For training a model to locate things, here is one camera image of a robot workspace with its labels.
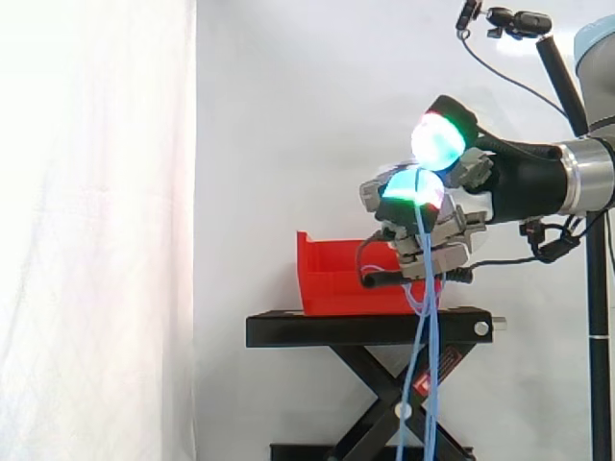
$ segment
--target glowing sphere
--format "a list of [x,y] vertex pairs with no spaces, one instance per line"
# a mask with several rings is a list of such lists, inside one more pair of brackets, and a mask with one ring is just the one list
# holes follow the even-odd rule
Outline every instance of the glowing sphere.
[[455,125],[435,112],[424,114],[412,132],[412,154],[426,170],[448,168],[465,149],[465,139]]
[[431,171],[412,166],[390,179],[382,197],[408,200],[418,206],[431,204],[439,209],[444,200],[444,184]]

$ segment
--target warning label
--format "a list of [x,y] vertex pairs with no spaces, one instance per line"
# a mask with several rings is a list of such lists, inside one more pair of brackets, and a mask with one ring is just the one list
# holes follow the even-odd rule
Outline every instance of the warning label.
[[[440,353],[440,363],[438,366],[438,380],[442,382],[459,362],[463,359],[463,355],[455,349],[453,346],[449,346],[442,353]],[[412,387],[418,395],[426,398],[430,394],[431,378],[430,371],[427,370],[419,375],[412,384]]]

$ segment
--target red plastic bin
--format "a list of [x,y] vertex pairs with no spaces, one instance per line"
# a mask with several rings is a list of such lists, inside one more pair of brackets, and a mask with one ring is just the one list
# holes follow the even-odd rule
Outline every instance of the red plastic bin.
[[[306,232],[297,232],[297,272],[306,315],[412,313],[401,286],[367,289],[360,284],[355,267],[360,243],[360,240],[314,242]],[[362,264],[399,271],[395,253],[382,242],[365,248]],[[412,283],[411,293],[417,301],[423,300],[424,290],[424,282]]]

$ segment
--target black cable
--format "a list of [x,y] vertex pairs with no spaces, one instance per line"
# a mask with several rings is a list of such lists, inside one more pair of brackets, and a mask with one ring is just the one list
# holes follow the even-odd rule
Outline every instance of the black cable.
[[611,258],[611,268],[615,271],[615,252],[613,252],[613,229],[611,228],[611,215],[606,213],[606,231],[608,235],[606,240],[608,242],[608,255]]
[[363,265],[361,263],[362,256],[363,256],[363,250],[365,250],[365,247],[367,247],[369,244],[373,242],[379,242],[379,241],[382,241],[382,230],[376,230],[373,234],[371,234],[369,237],[363,240],[357,247],[357,252],[355,253],[355,266],[357,269],[358,281],[361,283],[361,285],[364,285],[363,272],[362,272]]
[[[528,152],[526,149],[523,149],[519,146],[514,145],[513,143],[510,143],[508,141],[505,141],[495,136],[494,134],[488,132],[485,128],[481,126],[478,126],[478,129],[479,129],[479,132],[484,134],[487,138],[490,138],[492,141],[495,141],[497,144],[501,144],[501,146],[504,146],[505,152],[507,154],[516,155],[517,157],[531,158],[533,160],[539,160],[539,161],[559,161],[559,158],[547,158],[547,157],[537,156],[536,154]],[[476,144],[477,144],[477,147],[479,148],[482,147],[480,146],[480,139],[477,141]]]
[[535,256],[520,257],[519,259],[486,259],[485,261],[475,262],[466,269],[473,271],[474,269],[485,266],[515,266],[519,264],[527,264],[528,262],[534,262],[537,260],[538,259]]
[[587,232],[589,232],[589,230],[592,229],[592,226],[594,226],[598,222],[598,220],[601,219],[607,212],[608,212],[608,208],[605,208],[600,213],[598,213],[598,216],[592,219],[591,222],[585,227],[585,230],[580,233],[579,238],[587,235]]
[[499,70],[497,70],[496,68],[492,67],[490,64],[488,64],[487,62],[483,61],[473,50],[472,48],[470,48],[470,45],[468,45],[467,43],[467,39],[470,37],[471,32],[469,30],[465,30],[465,31],[459,31],[457,33],[457,37],[459,38],[459,40],[461,41],[461,44],[463,45],[463,47],[465,48],[465,50],[470,54],[470,56],[472,58],[474,58],[480,65],[482,65],[484,68],[486,68],[487,70],[489,70],[490,72],[494,73],[495,75],[497,75],[498,77],[500,77],[501,79],[506,80],[507,82],[509,82],[510,84],[513,84],[515,86],[518,86],[522,89],[524,89],[525,91],[533,94],[534,96],[536,96],[537,98],[541,99],[543,102],[547,103],[549,106],[551,106],[553,109],[557,110],[564,118],[568,119],[568,115],[566,115],[566,112],[564,112],[564,110],[562,108],[560,108],[556,103],[554,103],[553,101],[550,101],[547,97],[543,96],[542,94],[540,94],[538,91],[536,91],[533,88],[530,88],[527,85],[523,85],[521,82],[517,82],[516,80],[511,79],[510,77],[507,77],[505,74],[503,74],[502,72],[500,72]]

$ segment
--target blue cable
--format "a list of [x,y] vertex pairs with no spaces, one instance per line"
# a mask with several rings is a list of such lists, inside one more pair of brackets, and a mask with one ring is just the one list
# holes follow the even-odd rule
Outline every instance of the blue cable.
[[425,295],[424,301],[421,305],[421,310],[418,311],[419,303],[416,302],[411,296],[410,288],[408,285],[404,287],[406,291],[406,299],[412,308],[419,312],[419,326],[416,330],[414,337],[414,347],[412,348],[412,355],[410,357],[410,363],[406,372],[406,379],[404,380],[404,388],[402,391],[402,410],[400,412],[400,430],[399,440],[396,449],[396,461],[403,461],[404,457],[404,437],[403,434],[406,428],[406,408],[409,402],[410,383],[412,376],[414,375],[414,369],[416,368],[416,361],[418,358],[418,352],[420,349],[421,338],[425,327],[425,320],[430,317],[430,340],[429,340],[429,358],[430,358],[430,395],[428,402],[428,411],[425,424],[425,436],[424,436],[424,461],[433,461],[435,459],[435,443],[437,435],[437,414],[439,410],[438,401],[438,371],[439,371],[439,353],[440,353],[440,338],[438,327],[438,315],[437,305],[438,296],[435,293],[435,281],[433,276],[433,266],[431,261],[431,235],[425,232],[425,224],[423,223],[423,217],[421,216],[420,207],[415,207],[416,220],[419,227],[419,234],[421,242],[423,244],[423,256],[425,261]]

